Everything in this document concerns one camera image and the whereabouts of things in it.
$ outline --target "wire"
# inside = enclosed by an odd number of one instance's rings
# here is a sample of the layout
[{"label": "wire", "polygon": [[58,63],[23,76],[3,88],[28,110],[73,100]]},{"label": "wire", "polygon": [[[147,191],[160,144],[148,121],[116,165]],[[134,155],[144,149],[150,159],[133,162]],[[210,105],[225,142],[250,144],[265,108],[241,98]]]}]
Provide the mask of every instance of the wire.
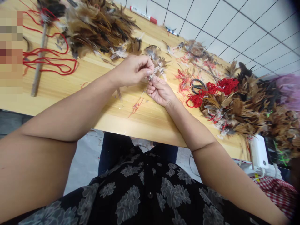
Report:
[{"label": "wire", "polygon": [[193,154],[193,153],[191,153],[191,155],[190,155],[189,164],[190,164],[190,169],[191,169],[192,173],[195,174],[194,171],[193,171],[192,168],[191,168],[191,158],[194,158],[194,157],[192,157],[192,154]]},{"label": "wire", "polygon": [[264,176],[265,176],[265,168],[262,168],[262,176],[261,177],[256,177],[256,178],[254,178],[253,179],[253,181],[255,181],[255,180],[257,180],[257,179],[261,179],[261,178],[263,178]]}]

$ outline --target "right hand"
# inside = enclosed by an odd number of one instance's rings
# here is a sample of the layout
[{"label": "right hand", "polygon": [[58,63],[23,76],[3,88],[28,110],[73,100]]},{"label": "right hand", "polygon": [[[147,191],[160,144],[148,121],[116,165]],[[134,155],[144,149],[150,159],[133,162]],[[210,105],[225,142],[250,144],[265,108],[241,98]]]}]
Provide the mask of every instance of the right hand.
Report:
[{"label": "right hand", "polygon": [[158,104],[166,107],[174,103],[177,99],[171,87],[163,79],[153,75],[147,85],[146,93]]}]

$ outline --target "marker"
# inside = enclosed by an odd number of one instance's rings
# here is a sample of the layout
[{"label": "marker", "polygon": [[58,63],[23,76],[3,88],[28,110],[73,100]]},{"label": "marker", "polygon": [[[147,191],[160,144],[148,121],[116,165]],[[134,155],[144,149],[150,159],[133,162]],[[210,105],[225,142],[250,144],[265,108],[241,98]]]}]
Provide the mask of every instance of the marker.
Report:
[{"label": "marker", "polygon": [[170,30],[170,29],[167,28],[166,26],[165,26],[165,28],[167,29],[167,31],[168,31],[169,33],[174,34],[174,35],[176,35],[177,37],[179,36],[179,34],[174,33],[174,31]]},{"label": "marker", "polygon": [[135,14],[138,14],[138,15],[144,17],[145,19],[149,20],[151,23],[157,24],[157,20],[156,19],[154,19],[153,17],[148,16],[148,15],[140,12],[137,8],[135,8],[133,6],[130,6],[130,11],[134,12]]}]

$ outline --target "left hand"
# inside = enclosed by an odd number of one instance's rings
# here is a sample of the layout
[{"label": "left hand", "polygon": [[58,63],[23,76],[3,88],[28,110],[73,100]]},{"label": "left hand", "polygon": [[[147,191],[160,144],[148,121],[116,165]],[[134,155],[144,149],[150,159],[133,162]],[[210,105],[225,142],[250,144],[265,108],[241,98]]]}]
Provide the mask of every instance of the left hand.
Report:
[{"label": "left hand", "polygon": [[117,87],[138,84],[154,72],[154,64],[148,56],[130,55],[109,73]]}]

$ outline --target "red string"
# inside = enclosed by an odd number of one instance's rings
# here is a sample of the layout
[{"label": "red string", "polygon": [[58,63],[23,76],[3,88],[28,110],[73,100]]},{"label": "red string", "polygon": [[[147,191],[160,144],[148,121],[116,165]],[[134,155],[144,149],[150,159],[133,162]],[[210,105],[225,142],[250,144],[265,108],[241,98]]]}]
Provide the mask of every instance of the red string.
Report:
[{"label": "red string", "polygon": [[[37,11],[34,11],[32,10],[30,7],[28,7],[30,10],[30,12],[33,12],[33,13],[39,13],[40,12],[37,12]],[[58,18],[55,17],[55,15],[49,11],[48,9],[46,8],[42,8],[42,13],[47,15],[46,12],[48,12],[51,16],[53,16],[53,18],[51,18],[52,21],[55,21],[55,20],[58,20]],[[23,13],[26,13],[27,15],[30,16],[30,18],[37,24],[37,25],[42,25],[42,23],[38,23],[28,12],[23,12]],[[29,30],[32,30],[32,31],[36,31],[36,32],[39,32],[39,33],[42,33],[40,30],[36,30],[36,29],[33,29],[33,28],[29,28],[25,25],[23,25],[23,27],[29,29]],[[59,52],[59,51],[56,51],[56,50],[53,50],[53,49],[47,49],[47,48],[36,48],[34,50],[32,50],[31,52],[23,52],[23,65],[27,66],[25,68],[25,71],[24,71],[24,75],[26,75],[27,73],[27,70],[28,68],[32,68],[32,69],[36,69],[35,67],[31,66],[30,64],[32,63],[43,63],[43,64],[47,64],[47,65],[51,65],[51,66],[55,66],[57,67],[60,72],[58,71],[55,71],[55,70],[49,70],[49,69],[41,69],[40,71],[41,72],[55,72],[55,73],[58,73],[60,75],[70,75],[72,73],[74,73],[75,69],[76,69],[76,65],[77,65],[77,60],[75,59],[62,59],[62,58],[52,58],[52,57],[39,57],[39,58],[36,58],[34,60],[31,60],[31,61],[28,61],[28,57],[30,56],[38,56],[39,53],[41,52],[49,52],[49,53],[52,53],[53,55],[55,56],[60,56],[60,55],[65,55],[68,53],[69,51],[69,45],[67,43],[67,40],[66,38],[61,34],[61,33],[55,33],[53,35],[47,35],[48,37],[52,38],[54,37],[55,35],[61,35],[62,38],[64,39],[66,45],[67,45],[67,49],[65,52]],[[61,64],[61,63],[53,63],[51,62],[50,60],[63,60],[63,61],[70,61],[70,62],[74,62],[74,66],[73,67],[70,67],[66,64]]]},{"label": "red string", "polygon": [[226,77],[218,82],[218,86],[214,83],[208,82],[206,84],[206,90],[200,90],[198,95],[188,94],[189,99],[186,101],[188,107],[195,107],[198,108],[201,106],[203,102],[203,98],[207,94],[217,94],[219,91],[224,92],[225,95],[229,95],[232,91],[238,90],[238,80],[232,77]]}]

